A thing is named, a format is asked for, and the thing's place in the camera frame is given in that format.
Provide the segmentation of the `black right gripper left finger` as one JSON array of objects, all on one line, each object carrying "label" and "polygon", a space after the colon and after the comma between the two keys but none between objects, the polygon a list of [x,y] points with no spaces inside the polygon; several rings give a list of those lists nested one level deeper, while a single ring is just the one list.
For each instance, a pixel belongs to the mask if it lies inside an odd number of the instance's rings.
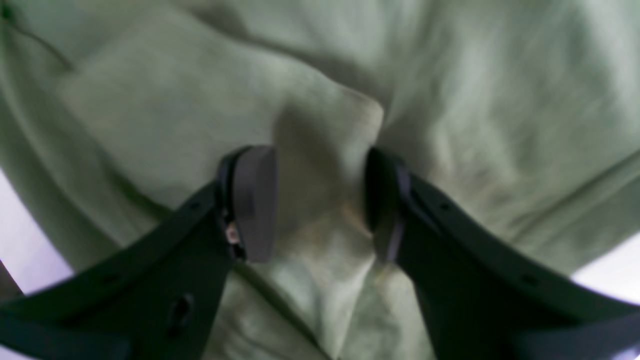
[{"label": "black right gripper left finger", "polygon": [[229,153],[157,228],[73,278],[1,305],[1,344],[35,360],[199,360],[227,276],[275,240],[274,146]]}]

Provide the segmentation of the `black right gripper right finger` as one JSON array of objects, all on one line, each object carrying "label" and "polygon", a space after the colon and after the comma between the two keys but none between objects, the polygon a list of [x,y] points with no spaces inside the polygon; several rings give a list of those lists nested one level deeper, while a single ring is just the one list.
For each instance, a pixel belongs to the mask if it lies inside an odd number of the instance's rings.
[{"label": "black right gripper right finger", "polygon": [[379,148],[366,156],[365,209],[375,255],[413,283],[437,359],[638,357],[638,305],[521,255]]}]

